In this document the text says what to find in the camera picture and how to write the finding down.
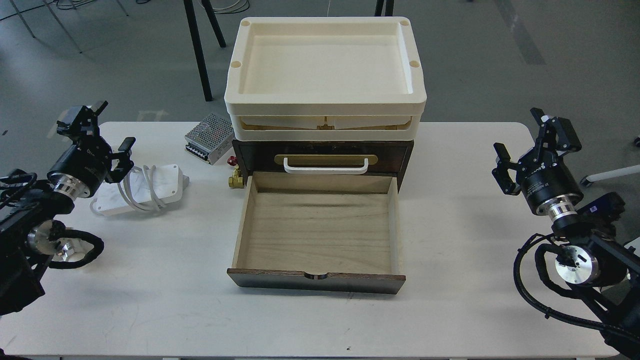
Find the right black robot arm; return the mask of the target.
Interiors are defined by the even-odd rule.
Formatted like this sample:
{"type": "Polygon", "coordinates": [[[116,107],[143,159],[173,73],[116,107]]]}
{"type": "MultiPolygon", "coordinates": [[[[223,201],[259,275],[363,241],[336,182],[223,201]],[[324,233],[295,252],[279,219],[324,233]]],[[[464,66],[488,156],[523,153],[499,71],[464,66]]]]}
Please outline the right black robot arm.
{"type": "Polygon", "coordinates": [[[582,144],[570,120],[533,107],[537,123],[534,146],[512,161],[496,142],[492,170],[501,191],[523,195],[533,215],[551,220],[551,233],[533,234],[518,249],[512,276],[526,303],[548,318],[596,330],[603,341],[631,360],[639,358],[639,257],[615,239],[614,222],[626,203],[610,192],[578,208],[583,192],[564,163],[582,144]],[[538,278],[558,296],[582,301],[597,317],[589,320],[560,312],[537,300],[526,288],[521,265],[534,249],[538,278]]]}

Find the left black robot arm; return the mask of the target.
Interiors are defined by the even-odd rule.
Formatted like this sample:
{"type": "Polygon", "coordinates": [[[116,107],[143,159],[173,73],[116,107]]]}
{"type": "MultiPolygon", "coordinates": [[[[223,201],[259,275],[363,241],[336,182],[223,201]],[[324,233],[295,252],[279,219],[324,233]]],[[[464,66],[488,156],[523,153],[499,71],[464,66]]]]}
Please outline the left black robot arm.
{"type": "Polygon", "coordinates": [[[103,183],[121,182],[134,167],[135,137],[126,137],[114,152],[100,135],[98,117],[107,105],[77,105],[57,121],[57,134],[71,139],[71,146],[46,178],[21,169],[1,178],[2,315],[20,312],[45,294],[46,269],[77,269],[103,252],[100,237],[67,228],[55,217],[70,214],[76,199],[91,198],[103,183]]]}

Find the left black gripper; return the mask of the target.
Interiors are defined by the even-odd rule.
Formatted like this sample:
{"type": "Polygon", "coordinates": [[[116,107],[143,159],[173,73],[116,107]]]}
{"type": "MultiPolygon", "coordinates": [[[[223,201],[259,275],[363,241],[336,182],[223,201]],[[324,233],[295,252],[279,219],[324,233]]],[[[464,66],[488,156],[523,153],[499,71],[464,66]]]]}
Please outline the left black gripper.
{"type": "Polygon", "coordinates": [[[47,173],[54,192],[70,199],[91,198],[104,182],[120,183],[134,167],[131,149],[135,137],[126,137],[118,151],[112,152],[99,134],[98,116],[108,105],[107,100],[76,105],[56,122],[56,133],[73,143],[47,173]]]}

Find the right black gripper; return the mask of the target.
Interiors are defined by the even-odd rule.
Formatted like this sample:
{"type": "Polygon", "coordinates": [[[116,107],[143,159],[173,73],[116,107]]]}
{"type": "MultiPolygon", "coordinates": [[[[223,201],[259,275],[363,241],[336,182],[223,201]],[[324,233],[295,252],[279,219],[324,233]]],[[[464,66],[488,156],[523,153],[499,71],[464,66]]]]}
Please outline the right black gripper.
{"type": "Polygon", "coordinates": [[[573,205],[584,198],[574,176],[564,164],[563,157],[579,152],[583,146],[571,121],[549,116],[544,110],[532,107],[531,115],[539,126],[532,150],[511,161],[505,144],[496,142],[496,167],[491,171],[505,195],[518,196],[521,192],[532,214],[545,215],[543,203],[560,196],[568,196],[573,205]],[[518,169],[518,184],[512,180],[509,170],[518,169]]]}

